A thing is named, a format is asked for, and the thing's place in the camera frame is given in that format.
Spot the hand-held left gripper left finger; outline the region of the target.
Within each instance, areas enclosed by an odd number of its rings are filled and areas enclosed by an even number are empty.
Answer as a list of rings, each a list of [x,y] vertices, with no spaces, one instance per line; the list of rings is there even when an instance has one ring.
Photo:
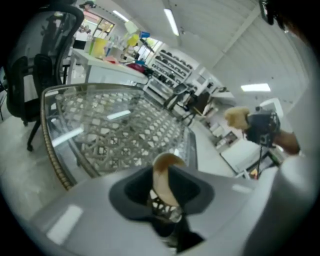
[[[151,167],[80,183],[38,211],[27,233],[50,256],[172,256],[151,224]]]

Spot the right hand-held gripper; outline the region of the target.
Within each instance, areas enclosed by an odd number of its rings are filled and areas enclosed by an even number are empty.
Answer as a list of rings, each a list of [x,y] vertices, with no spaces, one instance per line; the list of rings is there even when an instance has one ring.
[[[257,145],[273,148],[275,136],[280,132],[280,119],[277,113],[261,106],[255,112],[246,116],[249,128],[246,129],[246,139]]]

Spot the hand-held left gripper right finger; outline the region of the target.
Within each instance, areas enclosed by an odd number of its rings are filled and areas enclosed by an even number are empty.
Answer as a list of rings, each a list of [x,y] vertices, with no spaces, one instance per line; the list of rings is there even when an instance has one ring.
[[[188,256],[277,256],[301,244],[315,206],[315,159],[292,156],[258,180],[169,168],[182,208],[177,251]]]

